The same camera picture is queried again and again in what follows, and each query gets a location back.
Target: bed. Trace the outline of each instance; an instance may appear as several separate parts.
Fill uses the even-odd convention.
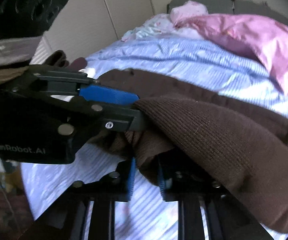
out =
[[[167,8],[170,10],[185,1],[172,0]],[[288,25],[287,18],[264,4],[237,0],[195,1],[205,4],[210,13],[256,12]],[[147,70],[265,107],[288,118],[288,97],[276,88],[260,63],[236,56],[210,41],[160,33],[156,38],[156,33],[151,33],[141,39],[117,41],[86,60],[87,69],[94,69],[94,78],[111,69]],[[38,218],[72,182],[97,181],[115,170],[119,161],[117,156],[86,144],[76,154],[75,162],[69,165],[22,163],[23,182],[34,218]],[[115,210],[116,239],[177,239],[177,202],[163,202],[159,188],[139,172],[135,176],[132,200],[116,203]],[[288,236],[266,229],[275,240]]]

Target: gray headboard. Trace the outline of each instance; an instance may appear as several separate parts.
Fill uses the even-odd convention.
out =
[[[177,6],[183,5],[188,0],[172,0],[167,5],[167,13]],[[192,0],[204,4],[210,14],[257,14],[270,17],[288,26],[288,18],[273,11],[266,4],[254,3],[250,0]]]

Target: pink pillow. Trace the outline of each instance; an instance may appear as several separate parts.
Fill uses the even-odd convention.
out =
[[[177,19],[233,53],[260,60],[288,95],[288,26],[260,15],[211,14]]]
[[[191,0],[187,1],[182,6],[173,8],[170,13],[171,21],[174,25],[179,21],[201,15],[208,15],[206,6]]]

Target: wall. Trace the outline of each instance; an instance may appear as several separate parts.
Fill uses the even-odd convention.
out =
[[[86,57],[120,39],[153,14],[166,12],[171,0],[69,0],[46,32],[45,53],[62,49],[68,60]],[[288,17],[288,0],[266,1],[275,11]]]

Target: tan cloth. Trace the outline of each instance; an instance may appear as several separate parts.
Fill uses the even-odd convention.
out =
[[[0,84],[21,76],[29,67],[0,69]]]
[[[156,182],[154,156],[176,145],[259,222],[288,232],[288,119],[154,73],[113,70],[100,80],[137,93],[135,106],[156,125],[119,134],[113,143],[104,142],[107,149],[116,154],[132,145],[140,171]]]

